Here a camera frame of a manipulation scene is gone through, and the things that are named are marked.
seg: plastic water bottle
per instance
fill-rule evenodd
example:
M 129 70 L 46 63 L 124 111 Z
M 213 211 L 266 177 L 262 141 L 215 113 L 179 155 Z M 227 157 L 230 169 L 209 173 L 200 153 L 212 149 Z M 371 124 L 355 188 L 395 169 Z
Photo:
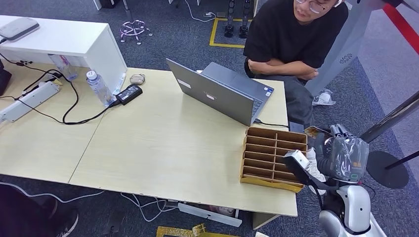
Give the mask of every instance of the plastic water bottle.
M 57 66 L 58 70 L 68 79 L 74 80 L 77 77 L 76 69 L 71 66 L 70 62 L 64 55 L 48 54 L 49 58 Z
M 95 71 L 89 71 L 86 76 L 87 83 L 90 85 L 97 97 L 99 97 L 103 106 L 108 107 L 116 101 L 116 97 L 111 93 L 100 75 L 98 75 Z

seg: red barrier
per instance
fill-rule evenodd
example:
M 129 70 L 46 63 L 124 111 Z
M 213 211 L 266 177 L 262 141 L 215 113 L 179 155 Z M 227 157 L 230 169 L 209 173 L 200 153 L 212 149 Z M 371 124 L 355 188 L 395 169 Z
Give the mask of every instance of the red barrier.
M 405 20 L 402 14 L 400 14 L 400 12 L 390 4 L 386 4 L 383 10 L 387 14 L 388 18 L 390 18 L 393 24 L 400 31 L 400 33 L 402 33 L 407 42 L 409 42 L 416 53 L 419 54 L 419 36 Z

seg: wooden organizer tray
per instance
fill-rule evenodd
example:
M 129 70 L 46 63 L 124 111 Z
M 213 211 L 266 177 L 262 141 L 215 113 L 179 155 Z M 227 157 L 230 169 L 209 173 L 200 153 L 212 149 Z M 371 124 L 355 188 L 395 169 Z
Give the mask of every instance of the wooden organizer tray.
M 305 155 L 307 135 L 249 127 L 243 144 L 240 182 L 298 193 L 304 185 L 284 164 L 284 155 L 291 150 L 300 150 Z

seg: sneaker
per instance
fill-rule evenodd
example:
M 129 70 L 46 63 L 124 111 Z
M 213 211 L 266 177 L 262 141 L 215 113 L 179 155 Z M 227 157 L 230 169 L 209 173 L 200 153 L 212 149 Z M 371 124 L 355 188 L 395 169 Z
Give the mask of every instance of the sneaker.
M 321 182 L 325 182 L 326 178 L 325 176 L 320 173 L 320 171 L 317 169 L 317 160 L 316 160 L 316 152 L 314 151 L 314 148 L 310 148 L 306 153 L 307 160 L 309 161 L 307 171 L 313 175 L 314 178 L 317 178 Z M 313 186 L 309 186 L 310 190 L 316 194 L 316 191 L 314 190 Z M 320 195 L 324 195 L 326 193 L 326 190 L 320 190 L 318 189 Z
M 336 104 L 336 101 L 332 100 L 332 94 L 333 94 L 333 92 L 331 92 L 328 89 L 324 89 L 324 90 L 320 91 L 320 93 L 314 97 L 312 105 L 316 106 L 316 105 L 334 105 L 334 104 Z
M 68 236 L 76 227 L 77 222 L 79 221 L 79 212 L 77 209 L 72 208 L 65 213 L 63 213 L 60 217 L 57 217 L 55 222 L 57 223 L 56 226 L 56 237 L 66 237 Z

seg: plastic wrap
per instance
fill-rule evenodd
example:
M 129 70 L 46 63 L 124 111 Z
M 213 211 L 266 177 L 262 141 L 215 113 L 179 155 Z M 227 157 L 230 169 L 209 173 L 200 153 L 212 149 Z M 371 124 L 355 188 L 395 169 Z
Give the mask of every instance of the plastic wrap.
M 361 138 L 338 136 L 331 139 L 331 169 L 334 178 L 357 183 L 367 167 L 370 146 Z

